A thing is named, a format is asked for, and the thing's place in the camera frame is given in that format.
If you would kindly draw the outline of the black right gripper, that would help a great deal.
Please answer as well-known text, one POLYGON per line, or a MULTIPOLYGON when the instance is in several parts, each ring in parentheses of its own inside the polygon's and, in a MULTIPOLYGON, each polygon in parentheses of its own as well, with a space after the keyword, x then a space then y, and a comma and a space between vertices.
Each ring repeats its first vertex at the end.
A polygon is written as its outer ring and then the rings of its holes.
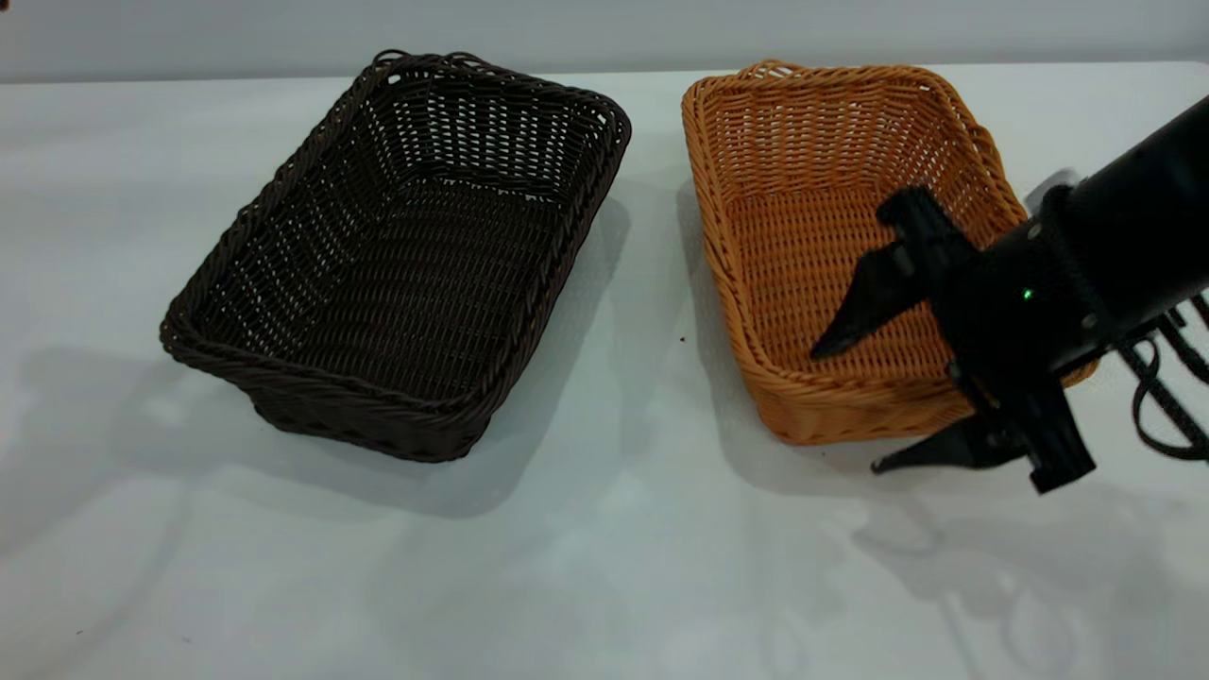
POLYGON ((877 207, 893 241, 860 255, 841 307, 811 361, 848 352, 918 305, 951 348, 954 384, 971 417, 870 463, 908 468, 1000 468, 1026 459, 1045 494, 1097 468, 1064 394, 1084 310, 1055 254, 1040 238, 1010 235, 973 246, 929 190, 904 188, 877 207))

